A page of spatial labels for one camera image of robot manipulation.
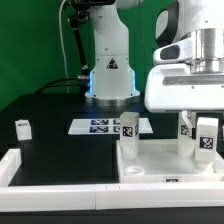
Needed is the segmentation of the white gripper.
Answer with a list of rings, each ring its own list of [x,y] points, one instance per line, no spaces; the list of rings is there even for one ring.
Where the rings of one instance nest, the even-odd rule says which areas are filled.
[[[145,106],[150,112],[182,111],[192,137],[196,126],[192,111],[224,110],[224,73],[191,74],[183,63],[157,65],[147,78]]]

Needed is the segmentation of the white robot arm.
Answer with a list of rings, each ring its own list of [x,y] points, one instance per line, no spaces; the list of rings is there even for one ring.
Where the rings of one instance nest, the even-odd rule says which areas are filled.
[[[73,0],[91,19],[95,67],[86,98],[107,105],[139,95],[129,66],[129,33],[117,11],[143,0]],[[151,112],[224,111],[224,0],[174,0],[156,20],[145,88]]]

